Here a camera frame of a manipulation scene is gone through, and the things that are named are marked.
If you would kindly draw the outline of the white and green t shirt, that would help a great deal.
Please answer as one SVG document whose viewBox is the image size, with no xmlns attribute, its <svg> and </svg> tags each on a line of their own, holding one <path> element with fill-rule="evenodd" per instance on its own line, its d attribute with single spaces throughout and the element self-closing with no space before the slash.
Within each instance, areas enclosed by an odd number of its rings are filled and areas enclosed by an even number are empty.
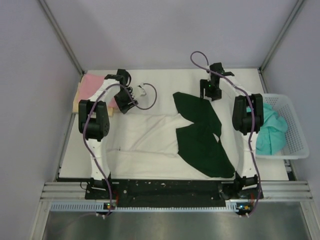
<svg viewBox="0 0 320 240">
<path fill-rule="evenodd" d="M 116 114 L 105 147 L 113 178 L 231 179 L 238 157 L 223 146 L 209 100 L 176 92 L 175 115 Z"/>
</svg>

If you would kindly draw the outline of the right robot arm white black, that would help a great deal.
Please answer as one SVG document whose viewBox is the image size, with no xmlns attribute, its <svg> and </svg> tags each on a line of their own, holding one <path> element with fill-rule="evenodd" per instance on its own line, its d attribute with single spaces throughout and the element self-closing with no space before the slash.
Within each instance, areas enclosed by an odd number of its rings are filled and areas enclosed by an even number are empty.
<svg viewBox="0 0 320 240">
<path fill-rule="evenodd" d="M 239 154 L 235 172 L 241 179 L 233 185 L 233 192 L 237 197 L 245 198 L 261 181 L 256 161 L 256 140 L 264 123 L 263 97 L 260 93 L 246 90 L 234 73 L 224 70 L 221 62 L 200 68 L 208 73 L 207 78 L 199 81 L 200 98 L 223 100 L 230 112 L 236 153 Z"/>
</svg>

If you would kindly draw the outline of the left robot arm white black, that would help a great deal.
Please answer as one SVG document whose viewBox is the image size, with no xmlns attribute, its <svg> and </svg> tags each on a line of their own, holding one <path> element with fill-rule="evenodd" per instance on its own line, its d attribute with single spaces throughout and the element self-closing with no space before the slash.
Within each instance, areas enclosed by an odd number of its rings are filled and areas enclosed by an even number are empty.
<svg viewBox="0 0 320 240">
<path fill-rule="evenodd" d="M 111 174 L 104 150 L 110 131 L 108 106 L 116 106 L 126 114 L 138 104 L 130 87 L 131 79 L 125 69 L 106 76 L 87 73 L 79 89 L 78 130 L 89 151 L 91 177 L 96 181 L 107 181 Z"/>
</svg>

